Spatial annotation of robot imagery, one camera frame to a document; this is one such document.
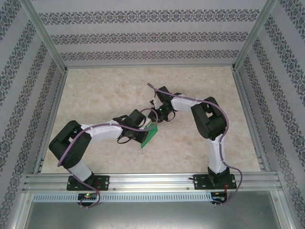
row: marble floor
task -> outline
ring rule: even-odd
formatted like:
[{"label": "marble floor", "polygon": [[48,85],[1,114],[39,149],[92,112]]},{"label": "marble floor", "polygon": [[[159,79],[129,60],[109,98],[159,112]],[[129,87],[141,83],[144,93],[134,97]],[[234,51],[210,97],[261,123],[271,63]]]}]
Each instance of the marble floor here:
[{"label": "marble floor", "polygon": [[[51,140],[70,120],[97,124],[151,107],[154,92],[147,83],[193,98],[213,96],[230,122],[227,163],[242,171],[260,171],[230,67],[69,70]],[[193,116],[178,112],[171,122],[158,125],[143,149],[135,141],[120,145],[110,139],[89,145],[83,160],[94,173],[207,172],[209,154]],[[42,173],[67,173],[57,163],[48,150]]]}]

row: decorative wallpaper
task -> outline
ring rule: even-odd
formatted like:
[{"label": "decorative wallpaper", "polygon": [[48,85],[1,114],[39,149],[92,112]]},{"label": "decorative wallpaper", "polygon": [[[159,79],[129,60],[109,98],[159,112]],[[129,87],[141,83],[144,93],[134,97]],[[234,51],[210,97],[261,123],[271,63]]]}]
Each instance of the decorative wallpaper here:
[{"label": "decorative wallpaper", "polygon": [[232,64],[265,0],[84,2],[33,1],[68,67]]},{"label": "decorative wallpaper", "polygon": [[0,229],[33,172],[60,70],[16,0],[0,3]]},{"label": "decorative wallpaper", "polygon": [[278,1],[239,69],[296,228],[305,228],[304,12],[299,0]]}]

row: purple cable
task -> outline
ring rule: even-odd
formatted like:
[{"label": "purple cable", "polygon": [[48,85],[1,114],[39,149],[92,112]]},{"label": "purple cable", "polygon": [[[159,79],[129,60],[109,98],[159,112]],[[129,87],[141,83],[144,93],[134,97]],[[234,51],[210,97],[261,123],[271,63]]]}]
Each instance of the purple cable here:
[{"label": "purple cable", "polygon": [[[112,124],[112,123],[111,123],[111,124],[110,124],[110,123],[101,123],[101,124],[93,125],[93,126],[91,126],[91,127],[87,127],[87,128],[85,128],[85,129],[83,129],[82,131],[80,131],[80,132],[76,135],[76,137],[75,137],[75,138],[72,140],[72,142],[69,144],[69,146],[67,147],[66,151],[65,151],[65,152],[63,153],[63,155],[61,156],[61,158],[60,158],[60,160],[59,160],[59,162],[58,162],[58,164],[57,164],[57,167],[61,166],[63,160],[64,160],[65,157],[67,156],[69,150],[71,149],[71,147],[73,146],[73,144],[75,143],[75,141],[76,141],[84,132],[86,132],[87,130],[90,130],[90,129],[93,129],[93,128],[97,128],[97,127],[103,126],[103,125],[106,125],[106,126],[112,126],[112,125],[113,125],[113,126],[119,126],[119,127],[123,127],[123,128],[130,129],[130,130],[139,131],[139,132],[145,132],[145,131],[149,131],[149,130],[154,129],[154,127],[155,127],[155,126],[157,125],[157,123],[158,123],[158,119],[159,119],[158,114],[157,114],[157,112],[156,112],[155,110],[153,110],[153,109],[151,109],[151,108],[145,108],[145,109],[141,110],[141,112],[146,111],[146,110],[151,110],[151,111],[154,112],[154,114],[156,115],[156,121],[155,121],[155,124],[154,124],[152,127],[147,128],[147,129],[144,129],[144,130],[135,129],[135,128],[132,128],[132,127],[129,127],[129,126],[125,126],[125,125],[120,125],[120,124]],[[98,200],[97,200],[95,203],[91,204],[90,206],[83,206],[83,205],[81,205],[82,201],[84,200],[84,199],[82,199],[82,200],[80,201],[80,206],[81,206],[81,208],[92,208],[92,207],[96,206],[96,205],[100,202],[100,200],[101,200],[100,192],[99,192],[97,189],[95,189],[94,187],[92,187],[92,186],[86,184],[85,182],[81,181],[80,179],[78,179],[78,177],[76,177],[70,170],[68,170],[68,172],[71,173],[72,176],[73,176],[78,182],[80,182],[82,185],[85,185],[86,187],[88,187],[88,188],[92,189],[93,191],[95,191],[96,194],[97,194],[98,197],[99,197]]]},{"label": "purple cable", "polygon": [[223,203],[223,205],[227,204],[227,203],[236,195],[237,191],[239,190],[239,188],[240,188],[240,186],[241,186],[241,184],[242,184],[242,181],[243,181],[243,174],[242,174],[242,172],[241,172],[240,169],[235,168],[235,167],[232,167],[232,166],[229,166],[229,165],[224,161],[224,157],[223,157],[223,154],[222,154],[222,147],[221,147],[222,145],[221,145],[221,141],[222,141],[222,139],[224,138],[224,136],[226,135],[226,133],[227,133],[228,130],[229,130],[229,119],[228,119],[228,116],[226,115],[226,113],[224,112],[224,110],[221,109],[218,105],[216,105],[216,104],[214,104],[214,103],[211,103],[211,102],[209,102],[209,101],[206,101],[206,100],[193,99],[193,98],[186,97],[186,96],[175,95],[175,94],[172,94],[172,93],[168,93],[168,92],[161,91],[161,90],[155,88],[154,86],[152,86],[150,83],[147,83],[147,85],[148,85],[150,88],[152,88],[152,89],[155,91],[155,93],[156,93],[156,92],[161,92],[161,93],[163,93],[163,94],[167,94],[167,95],[170,95],[170,96],[172,96],[172,97],[178,97],[178,98],[188,99],[188,100],[191,100],[191,101],[197,101],[197,102],[209,104],[209,105],[211,105],[211,106],[214,106],[214,107],[217,108],[218,110],[220,110],[220,112],[223,114],[223,116],[224,116],[224,118],[225,118],[225,121],[226,121],[226,123],[227,123],[227,127],[226,127],[226,129],[225,129],[223,135],[219,138],[219,154],[220,154],[220,158],[221,158],[222,163],[223,163],[225,166],[227,166],[228,168],[231,168],[231,169],[234,169],[234,170],[238,171],[239,174],[240,174],[240,182],[239,182],[239,184],[238,184],[238,186],[237,186],[235,192],[231,195],[231,197],[230,197],[225,203]]}]

